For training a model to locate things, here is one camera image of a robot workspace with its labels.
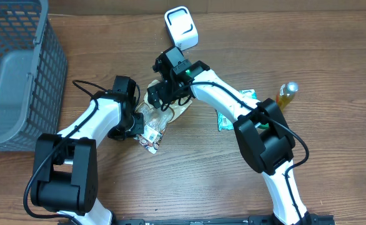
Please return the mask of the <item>colourful snack packet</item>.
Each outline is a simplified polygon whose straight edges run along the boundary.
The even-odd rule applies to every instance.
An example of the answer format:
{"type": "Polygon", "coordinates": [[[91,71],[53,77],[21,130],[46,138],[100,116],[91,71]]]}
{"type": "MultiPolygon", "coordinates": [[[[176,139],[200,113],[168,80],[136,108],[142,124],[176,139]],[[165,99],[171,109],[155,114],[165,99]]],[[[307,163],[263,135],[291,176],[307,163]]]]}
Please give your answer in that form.
{"type": "Polygon", "coordinates": [[[144,133],[138,134],[134,139],[138,141],[146,150],[155,154],[161,144],[165,129],[157,131],[149,125],[144,126],[144,133]]]}

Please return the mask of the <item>brown Pantree bag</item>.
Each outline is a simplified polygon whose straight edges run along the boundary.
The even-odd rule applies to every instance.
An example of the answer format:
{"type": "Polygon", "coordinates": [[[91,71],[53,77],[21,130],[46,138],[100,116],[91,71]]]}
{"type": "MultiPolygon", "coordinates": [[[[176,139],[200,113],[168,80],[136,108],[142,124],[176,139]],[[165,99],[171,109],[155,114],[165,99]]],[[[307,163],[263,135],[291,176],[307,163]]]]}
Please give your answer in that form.
{"type": "Polygon", "coordinates": [[[148,102],[148,97],[149,94],[145,93],[143,102],[140,103],[136,111],[144,116],[144,132],[141,134],[141,137],[154,142],[169,123],[175,121],[187,110],[192,104],[192,100],[188,100],[188,97],[183,97],[181,100],[182,105],[179,105],[178,100],[176,100],[165,111],[161,111],[160,108],[156,109],[148,102]]]}

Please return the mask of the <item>green wet wipes pack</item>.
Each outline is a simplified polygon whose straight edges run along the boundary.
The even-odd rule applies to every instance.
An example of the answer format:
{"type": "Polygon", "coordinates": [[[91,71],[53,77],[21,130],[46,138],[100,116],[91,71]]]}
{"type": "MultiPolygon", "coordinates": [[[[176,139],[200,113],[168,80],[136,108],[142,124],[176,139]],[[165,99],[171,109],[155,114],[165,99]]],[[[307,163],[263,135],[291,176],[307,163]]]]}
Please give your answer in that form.
{"type": "Polygon", "coordinates": [[[219,111],[217,111],[217,127],[218,130],[233,130],[233,124],[219,111]]]}

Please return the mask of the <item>yellow Vim dish soap bottle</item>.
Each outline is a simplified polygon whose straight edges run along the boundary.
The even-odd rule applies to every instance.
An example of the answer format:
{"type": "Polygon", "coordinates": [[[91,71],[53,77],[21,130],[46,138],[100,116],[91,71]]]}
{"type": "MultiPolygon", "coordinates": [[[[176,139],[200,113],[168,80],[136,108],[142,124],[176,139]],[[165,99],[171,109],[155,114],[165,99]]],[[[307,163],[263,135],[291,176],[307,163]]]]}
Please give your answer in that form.
{"type": "Polygon", "coordinates": [[[283,111],[294,99],[298,90],[298,84],[293,81],[285,83],[280,87],[279,92],[276,94],[275,101],[281,111],[283,111]]]}

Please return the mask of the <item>green Kleenex tissue pack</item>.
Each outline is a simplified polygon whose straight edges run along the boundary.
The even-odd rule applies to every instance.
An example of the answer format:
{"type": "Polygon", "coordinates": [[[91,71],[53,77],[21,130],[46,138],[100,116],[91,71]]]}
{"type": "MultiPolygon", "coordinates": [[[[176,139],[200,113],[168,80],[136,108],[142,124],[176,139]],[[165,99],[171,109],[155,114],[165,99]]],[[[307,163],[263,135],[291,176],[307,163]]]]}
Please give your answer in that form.
{"type": "Polygon", "coordinates": [[[246,98],[257,99],[257,94],[254,89],[240,90],[239,92],[241,96],[245,96],[246,98]]]}

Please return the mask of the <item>green lid white jar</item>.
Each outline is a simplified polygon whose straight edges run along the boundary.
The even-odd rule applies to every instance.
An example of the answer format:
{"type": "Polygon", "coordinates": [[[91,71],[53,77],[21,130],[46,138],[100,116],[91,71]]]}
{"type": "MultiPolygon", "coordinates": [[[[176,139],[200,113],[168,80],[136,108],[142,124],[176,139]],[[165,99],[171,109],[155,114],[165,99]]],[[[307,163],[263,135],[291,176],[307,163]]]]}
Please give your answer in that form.
{"type": "Polygon", "coordinates": [[[268,124],[259,124],[258,126],[259,129],[263,129],[263,130],[266,130],[269,128],[269,125],[268,124]]]}

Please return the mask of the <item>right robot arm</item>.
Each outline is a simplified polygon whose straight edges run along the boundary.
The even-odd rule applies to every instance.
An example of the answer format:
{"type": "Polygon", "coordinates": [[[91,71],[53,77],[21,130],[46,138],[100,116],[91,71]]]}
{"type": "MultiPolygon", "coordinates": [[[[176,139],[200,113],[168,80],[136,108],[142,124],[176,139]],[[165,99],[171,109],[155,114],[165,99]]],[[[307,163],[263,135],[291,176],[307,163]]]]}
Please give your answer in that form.
{"type": "Polygon", "coordinates": [[[178,47],[161,53],[152,67],[162,80],[148,88],[148,102],[165,111],[177,101],[192,98],[212,106],[234,127],[240,153],[255,172],[263,175],[279,224],[306,224],[309,215],[293,175],[293,149],[303,140],[294,133],[278,107],[268,98],[259,101],[234,89],[202,61],[191,63],[178,47]]]}

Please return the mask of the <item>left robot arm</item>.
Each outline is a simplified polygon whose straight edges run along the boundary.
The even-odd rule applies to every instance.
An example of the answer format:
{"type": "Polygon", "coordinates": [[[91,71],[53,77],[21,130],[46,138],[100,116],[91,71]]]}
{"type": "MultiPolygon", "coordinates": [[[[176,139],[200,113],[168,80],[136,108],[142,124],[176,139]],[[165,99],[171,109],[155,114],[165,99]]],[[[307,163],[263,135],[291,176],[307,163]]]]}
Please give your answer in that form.
{"type": "Polygon", "coordinates": [[[144,131],[136,112],[138,84],[116,76],[111,89],[89,95],[89,107],[67,128],[41,134],[36,141],[24,210],[32,218],[65,218],[69,224],[115,224],[114,213],[97,198],[97,147],[104,138],[124,141],[144,131]]]}

